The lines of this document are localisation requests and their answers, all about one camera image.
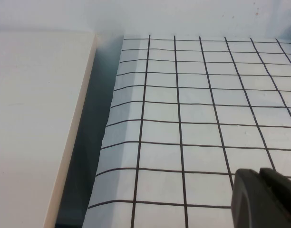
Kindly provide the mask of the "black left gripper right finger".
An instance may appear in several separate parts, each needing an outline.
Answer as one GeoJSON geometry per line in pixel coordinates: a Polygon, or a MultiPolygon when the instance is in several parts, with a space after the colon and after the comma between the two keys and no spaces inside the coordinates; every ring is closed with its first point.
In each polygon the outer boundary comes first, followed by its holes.
{"type": "Polygon", "coordinates": [[[270,168],[260,168],[259,175],[283,205],[291,205],[291,180],[270,168]]]}

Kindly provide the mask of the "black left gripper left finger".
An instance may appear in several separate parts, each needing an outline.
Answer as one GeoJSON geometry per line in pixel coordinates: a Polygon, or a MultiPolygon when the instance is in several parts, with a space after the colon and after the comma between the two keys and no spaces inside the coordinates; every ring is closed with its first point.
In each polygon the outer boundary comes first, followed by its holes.
{"type": "Polygon", "coordinates": [[[291,228],[291,205],[283,205],[251,169],[235,173],[231,211],[236,228],[291,228]]]}

